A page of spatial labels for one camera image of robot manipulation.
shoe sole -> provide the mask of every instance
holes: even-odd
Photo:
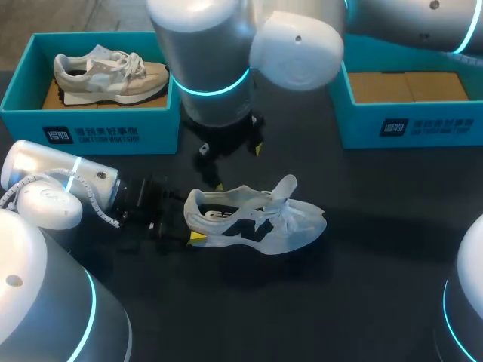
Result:
[[[239,236],[226,237],[226,236],[211,235],[206,237],[206,242],[202,244],[193,244],[193,246],[195,247],[231,247],[232,245],[246,245],[248,247],[253,247],[254,249],[258,250],[259,252],[265,255],[279,255],[279,254],[290,253],[291,251],[295,251],[297,249],[301,249],[302,247],[306,247],[307,245],[313,243],[318,238],[320,238],[324,230],[325,228],[314,240],[308,240],[305,243],[298,243],[298,244],[291,244],[291,245],[287,245],[287,244],[280,245],[280,244],[277,244],[277,241],[275,240],[266,240],[263,243],[262,242],[257,243],[256,241],[247,240]]]
[[[65,106],[80,106],[80,105],[88,105],[88,104],[96,104],[96,103],[117,103],[122,106],[132,106],[134,104],[144,103],[148,100],[152,100],[158,97],[158,93],[160,93],[159,97],[163,93],[163,90],[166,88],[168,83],[162,85],[161,87],[157,87],[149,92],[143,94],[136,94],[133,96],[119,96],[116,94],[107,94],[107,93],[73,93],[73,92],[63,92],[63,103]]]

cardboard insert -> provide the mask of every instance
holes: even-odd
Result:
[[[105,104],[88,104],[85,106],[65,106],[59,98],[59,88],[53,80],[51,86],[48,88],[47,96],[45,97],[42,109],[115,109],[115,108],[166,108],[168,101],[168,94],[159,97],[149,102],[136,104],[132,106],[121,106],[117,103]]]
[[[468,101],[457,73],[349,73],[357,103]]]

shoelace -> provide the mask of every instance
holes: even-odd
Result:
[[[144,66],[143,58],[138,54],[128,54],[124,51],[113,51],[112,54],[119,54],[121,56],[121,59],[118,60],[120,67],[113,69],[113,71],[123,69],[125,71],[125,79],[131,75],[143,75],[145,73],[146,67]]]
[[[291,234],[298,230],[298,223],[294,215],[303,216],[302,211],[290,207],[288,200],[279,209],[269,211],[267,214],[269,217],[277,216],[283,220],[284,233],[286,234]]]

beige sneaker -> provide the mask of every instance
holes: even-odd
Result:
[[[110,51],[100,45],[83,57],[57,55],[54,75],[67,106],[141,103],[161,94],[169,80],[164,64],[143,62],[136,53]]]

glowing blue light ring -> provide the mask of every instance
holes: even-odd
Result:
[[[236,81],[235,83],[233,83],[232,85],[230,85],[229,87],[226,87],[222,90],[216,90],[215,92],[198,92],[196,90],[191,90],[191,89],[184,87],[183,85],[181,85],[176,80],[175,77],[173,77],[173,80],[174,80],[174,83],[176,83],[179,88],[181,88],[183,91],[185,91],[187,93],[194,94],[195,96],[211,97],[211,96],[218,96],[218,95],[226,93],[226,92],[230,92],[233,88],[238,87],[244,81],[244,79],[247,78],[248,73],[250,73],[250,69],[247,69],[247,71],[245,73],[243,73],[241,78],[238,81]]]
[[[78,166],[80,165],[82,157],[77,157],[74,163],[74,167],[72,168],[72,172],[77,172]],[[66,191],[70,192],[70,188],[72,187],[72,182],[74,181],[74,176],[69,177],[69,181],[67,182]]]
[[[85,271],[85,274],[88,275],[89,282],[91,282],[91,292],[92,292],[91,315],[89,316],[88,326],[85,329],[84,335],[82,336],[80,343],[78,344],[74,353],[72,353],[72,356],[70,356],[70,358],[67,360],[67,362],[74,362],[75,359],[80,355],[82,349],[84,348],[85,343],[87,342],[87,340],[89,338],[89,334],[91,334],[92,325],[94,324],[94,318],[96,316],[96,307],[97,307],[96,289],[94,287],[94,282],[92,281],[92,278],[89,275],[88,271],[85,270],[85,269],[84,269],[84,271]]]
[[[466,34],[466,37],[464,38],[460,47],[458,49],[456,49],[453,52],[453,54],[461,53],[468,46],[469,41],[471,40],[471,38],[473,37],[473,34],[475,33],[476,26],[478,25],[478,21],[480,19],[482,7],[483,7],[483,0],[476,0],[475,13],[473,14],[473,19],[471,21],[471,25],[469,26],[468,33]]]
[[[458,344],[458,347],[460,347],[461,351],[464,352],[464,354],[472,361],[472,362],[478,362],[475,358],[469,354],[469,352],[463,347],[461,344],[460,340],[456,337],[456,335],[453,332],[453,328],[451,328],[450,321],[448,320],[448,315],[446,314],[446,287],[448,286],[448,281],[446,281],[445,284],[445,291],[443,292],[443,314],[445,315],[445,320],[446,324],[448,325],[448,329],[450,330],[451,335],[453,336],[453,339],[455,342]]]

